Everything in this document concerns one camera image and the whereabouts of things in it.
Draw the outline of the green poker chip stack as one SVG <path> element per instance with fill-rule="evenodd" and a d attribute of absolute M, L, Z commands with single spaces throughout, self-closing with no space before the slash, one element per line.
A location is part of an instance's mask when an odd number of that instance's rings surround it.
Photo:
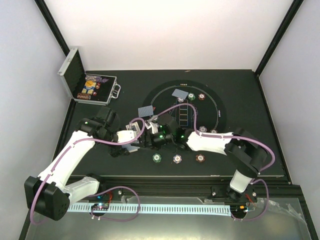
<path fill-rule="evenodd" d="M 155 153 L 155 154 L 152 156 L 152 160 L 153 160 L 155 163 L 160 163 L 161 160 L 162 160 L 162 157 L 161 157 L 160 154 Z"/>

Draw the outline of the dealt card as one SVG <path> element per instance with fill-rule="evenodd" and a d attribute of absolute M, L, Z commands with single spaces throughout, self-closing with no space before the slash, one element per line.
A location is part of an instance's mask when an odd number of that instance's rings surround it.
<path fill-rule="evenodd" d="M 138 108 L 138 117 L 145 118 L 154 115 L 154 108 L 152 105 L 143 106 Z"/>
<path fill-rule="evenodd" d="M 175 89 L 171 95 L 173 97 L 180 98 L 180 99 L 184 100 L 188 96 L 188 94 L 189 93 L 187 91 Z"/>

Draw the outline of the blue white poker chip stack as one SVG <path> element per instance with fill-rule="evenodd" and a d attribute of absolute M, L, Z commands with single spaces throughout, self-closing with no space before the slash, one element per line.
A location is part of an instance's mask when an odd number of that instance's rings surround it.
<path fill-rule="evenodd" d="M 174 157 L 173 157 L 173 162 L 176 163 L 176 164 L 179 164 L 180 162 L 182 161 L 182 157 L 178 154 L 176 154 Z"/>

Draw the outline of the brown poker chip stack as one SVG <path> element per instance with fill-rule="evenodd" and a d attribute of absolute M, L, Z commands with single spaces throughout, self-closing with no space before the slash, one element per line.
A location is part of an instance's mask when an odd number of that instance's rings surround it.
<path fill-rule="evenodd" d="M 203 163 L 205 161 L 205 156 L 202 154 L 198 154 L 198 155 L 196 155 L 195 159 L 197 162 Z"/>

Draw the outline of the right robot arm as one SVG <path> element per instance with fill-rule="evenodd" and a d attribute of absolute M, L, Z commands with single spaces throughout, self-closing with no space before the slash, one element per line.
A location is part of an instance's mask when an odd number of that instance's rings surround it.
<path fill-rule="evenodd" d="M 146 122 L 146 131 L 133 143 L 144 149 L 160 149 L 173 144 L 182 150 L 211 152 L 227 156 L 236 167 L 226 188 L 225 196 L 232 202 L 240 201 L 246 195 L 248 185 L 254 182 L 260 172 L 268 168 L 268 157 L 275 161 L 273 151 L 265 144 L 252 138 L 244 129 L 228 133 L 201 132 L 197 129 L 178 126 L 170 116 L 160 116 L 156 123 Z"/>

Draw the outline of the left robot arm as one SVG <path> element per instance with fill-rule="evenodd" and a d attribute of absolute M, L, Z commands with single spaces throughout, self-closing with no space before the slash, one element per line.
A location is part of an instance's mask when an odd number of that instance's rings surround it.
<path fill-rule="evenodd" d="M 54 161 L 37 177 L 27 178 L 24 190 L 31 218 L 38 213 L 58 221 L 75 202 L 90 195 L 97 200 L 107 195 L 107 186 L 91 176 L 72 184 L 67 182 L 82 158 L 96 143 L 121 147 L 136 137 L 137 133 L 131 128 L 113 129 L 116 116 L 113 110 L 105 108 L 96 117 L 83 118 Z"/>

